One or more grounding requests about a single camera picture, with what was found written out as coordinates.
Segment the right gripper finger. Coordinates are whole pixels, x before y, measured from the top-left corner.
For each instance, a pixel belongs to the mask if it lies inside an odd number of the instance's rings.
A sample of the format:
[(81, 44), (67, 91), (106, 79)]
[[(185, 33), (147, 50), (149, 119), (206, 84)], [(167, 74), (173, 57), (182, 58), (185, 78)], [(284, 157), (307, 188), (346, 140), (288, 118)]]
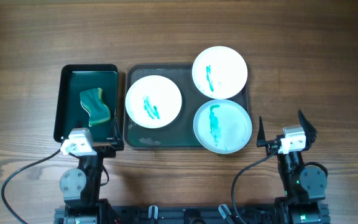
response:
[(262, 117), (259, 117), (259, 130), (257, 135), (257, 142), (265, 141), (265, 131), (263, 126)]
[(303, 128), (306, 136), (307, 145), (312, 145), (317, 137), (317, 130), (314, 126), (305, 118), (301, 110), (298, 110), (298, 117), (301, 127)]

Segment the pale blue plate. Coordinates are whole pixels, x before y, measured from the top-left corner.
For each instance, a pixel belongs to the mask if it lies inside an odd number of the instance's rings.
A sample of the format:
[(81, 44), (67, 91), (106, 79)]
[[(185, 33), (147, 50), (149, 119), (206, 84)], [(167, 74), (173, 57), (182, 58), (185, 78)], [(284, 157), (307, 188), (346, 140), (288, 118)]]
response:
[(241, 150), (252, 135), (248, 112), (231, 100), (211, 100), (200, 106), (193, 119), (200, 144), (211, 152), (231, 154)]

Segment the green and yellow sponge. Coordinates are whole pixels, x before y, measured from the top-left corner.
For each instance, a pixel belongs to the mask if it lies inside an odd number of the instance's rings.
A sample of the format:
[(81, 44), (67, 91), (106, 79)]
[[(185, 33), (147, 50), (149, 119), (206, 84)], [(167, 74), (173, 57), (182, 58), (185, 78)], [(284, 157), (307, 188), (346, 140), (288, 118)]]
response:
[(111, 119), (111, 112), (102, 99), (103, 90), (93, 88), (80, 92), (80, 103), (89, 115), (89, 126), (95, 126)]

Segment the white plate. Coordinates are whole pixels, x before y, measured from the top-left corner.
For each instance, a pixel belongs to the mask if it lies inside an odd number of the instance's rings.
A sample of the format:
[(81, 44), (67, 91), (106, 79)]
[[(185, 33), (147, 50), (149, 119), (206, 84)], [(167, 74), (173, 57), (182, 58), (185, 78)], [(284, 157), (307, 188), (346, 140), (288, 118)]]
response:
[(246, 85), (247, 64), (240, 53), (225, 46), (202, 51), (193, 62), (192, 79), (197, 89), (212, 99), (228, 99)]
[(170, 124), (179, 114), (182, 96), (177, 85), (160, 75), (137, 80), (126, 94), (125, 108), (130, 119), (149, 129)]

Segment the white plate top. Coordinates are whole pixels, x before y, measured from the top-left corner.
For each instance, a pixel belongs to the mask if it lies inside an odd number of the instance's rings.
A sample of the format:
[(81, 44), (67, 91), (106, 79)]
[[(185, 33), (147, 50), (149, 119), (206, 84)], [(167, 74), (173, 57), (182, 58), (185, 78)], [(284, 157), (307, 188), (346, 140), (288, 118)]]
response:
[(240, 53), (225, 46), (202, 51), (193, 62), (192, 79), (197, 89), (212, 99), (228, 99), (246, 85), (247, 64)]

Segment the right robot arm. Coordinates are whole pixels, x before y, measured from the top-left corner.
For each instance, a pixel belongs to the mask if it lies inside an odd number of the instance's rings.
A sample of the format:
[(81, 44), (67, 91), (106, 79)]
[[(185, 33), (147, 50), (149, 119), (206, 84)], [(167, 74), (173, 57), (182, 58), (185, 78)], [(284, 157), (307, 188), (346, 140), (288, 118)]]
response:
[(265, 138), (262, 119), (259, 119), (257, 147), (266, 155), (276, 156), (278, 172), (285, 191), (275, 199), (277, 223), (330, 223), (329, 210), (321, 201), (326, 198), (328, 170), (318, 162), (304, 162), (302, 152), (311, 148), (317, 130), (299, 111), (299, 125), (283, 128), (283, 134), (273, 140)]

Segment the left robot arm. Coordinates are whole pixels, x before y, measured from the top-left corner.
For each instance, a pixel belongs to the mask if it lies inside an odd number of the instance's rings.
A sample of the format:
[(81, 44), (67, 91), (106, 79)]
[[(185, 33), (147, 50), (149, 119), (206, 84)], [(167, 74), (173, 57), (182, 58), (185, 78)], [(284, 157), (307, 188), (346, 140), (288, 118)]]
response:
[(64, 209), (56, 209), (54, 224), (116, 224), (121, 219), (106, 199), (100, 199), (103, 160), (114, 158), (124, 149), (117, 118), (111, 121), (107, 143), (95, 143), (88, 128), (74, 128), (63, 139), (63, 155), (78, 158), (78, 167), (67, 170), (60, 179)]

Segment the large grey serving tray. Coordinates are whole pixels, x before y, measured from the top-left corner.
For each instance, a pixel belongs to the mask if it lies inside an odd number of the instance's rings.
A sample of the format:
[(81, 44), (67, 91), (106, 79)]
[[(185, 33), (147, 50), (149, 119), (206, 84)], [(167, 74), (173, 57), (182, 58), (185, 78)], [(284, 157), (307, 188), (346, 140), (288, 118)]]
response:
[(192, 79), (191, 64), (138, 64), (127, 73), (126, 88), (149, 75), (160, 75), (173, 81), (182, 95), (182, 106), (178, 116), (168, 125), (157, 128), (143, 128), (124, 113), (123, 139), (135, 150), (200, 149), (193, 130), (193, 119), (201, 105), (210, 98), (202, 94)]

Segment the small black water tray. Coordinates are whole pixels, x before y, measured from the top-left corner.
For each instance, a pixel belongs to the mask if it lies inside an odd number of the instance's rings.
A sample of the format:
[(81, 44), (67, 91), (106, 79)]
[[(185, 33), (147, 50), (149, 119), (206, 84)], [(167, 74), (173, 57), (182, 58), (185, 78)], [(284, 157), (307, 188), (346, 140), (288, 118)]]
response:
[[(113, 64), (72, 64), (62, 68), (53, 138), (66, 139), (74, 128), (88, 128), (94, 142), (112, 142), (112, 122), (117, 108), (118, 70)], [(103, 90), (102, 99), (111, 112), (107, 122), (90, 127), (89, 115), (80, 104), (80, 92)]]

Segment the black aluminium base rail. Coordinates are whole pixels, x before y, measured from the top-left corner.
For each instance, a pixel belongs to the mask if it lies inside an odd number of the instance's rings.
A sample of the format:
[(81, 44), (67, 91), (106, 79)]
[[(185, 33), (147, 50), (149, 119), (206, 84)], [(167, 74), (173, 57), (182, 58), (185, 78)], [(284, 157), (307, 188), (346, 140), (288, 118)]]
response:
[(56, 209), (54, 223), (322, 223), (330, 224), (326, 204), (291, 205), (287, 211), (274, 204), (246, 205), (239, 213), (226, 204), (218, 207), (113, 206), (106, 213)]

